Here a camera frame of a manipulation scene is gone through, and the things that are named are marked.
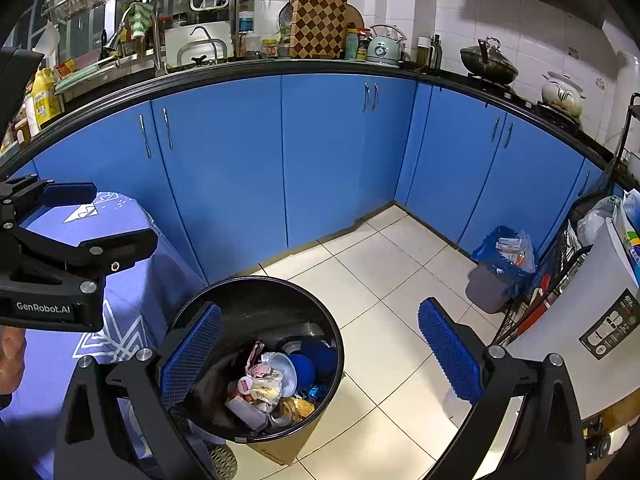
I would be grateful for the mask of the person's left hand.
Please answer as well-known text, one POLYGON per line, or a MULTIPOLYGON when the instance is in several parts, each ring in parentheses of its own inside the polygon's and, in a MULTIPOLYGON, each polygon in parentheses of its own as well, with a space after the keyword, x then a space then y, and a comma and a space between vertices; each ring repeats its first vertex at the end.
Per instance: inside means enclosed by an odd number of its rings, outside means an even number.
POLYGON ((1 334, 0 394, 14 393, 24 374, 26 338, 24 328, 4 327, 1 334))

